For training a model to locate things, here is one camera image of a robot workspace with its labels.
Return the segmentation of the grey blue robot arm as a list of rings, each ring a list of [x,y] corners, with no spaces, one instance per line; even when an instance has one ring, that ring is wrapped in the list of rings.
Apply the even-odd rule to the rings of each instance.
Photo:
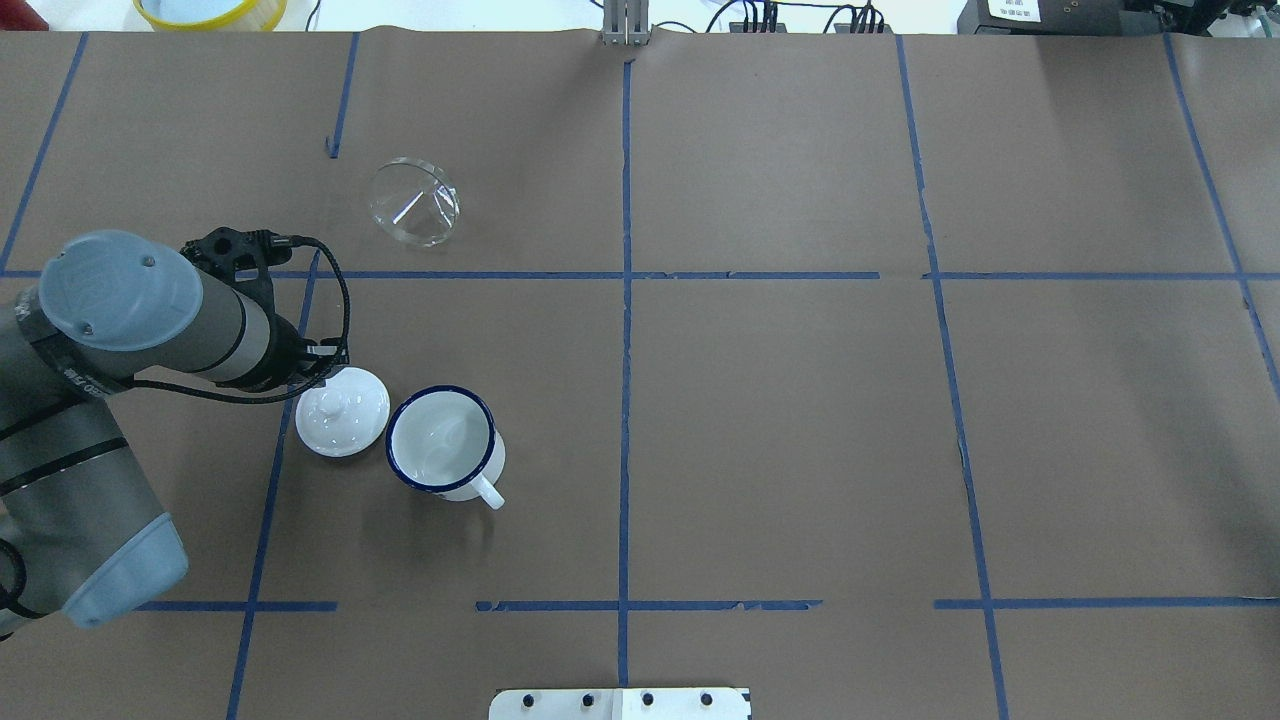
[[[110,406],[155,389],[284,402],[349,360],[349,327],[307,340],[276,311],[270,270],[319,240],[220,227],[182,249],[77,236],[3,309],[3,637],[60,614],[96,628],[189,569]]]

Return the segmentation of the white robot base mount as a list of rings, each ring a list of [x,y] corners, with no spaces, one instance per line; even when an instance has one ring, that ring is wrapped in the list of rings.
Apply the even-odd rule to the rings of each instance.
[[[751,719],[750,691],[733,687],[508,689],[489,719]]]

